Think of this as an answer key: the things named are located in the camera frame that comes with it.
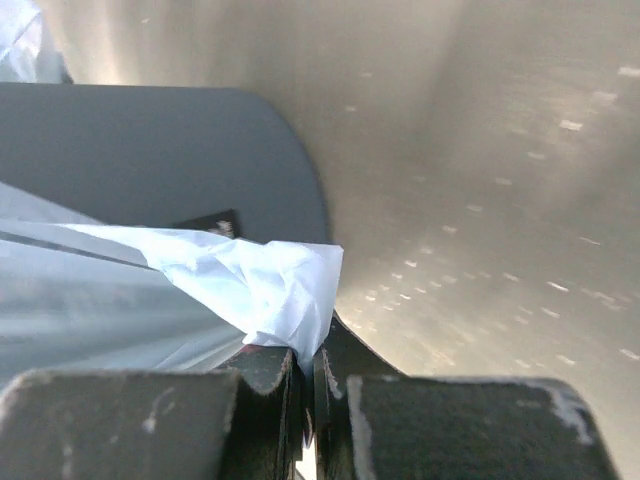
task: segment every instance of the stainless steel surface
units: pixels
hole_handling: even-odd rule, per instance
[[[41,4],[78,82],[272,102],[326,186],[347,323],[410,373],[569,381],[640,478],[640,3]]]

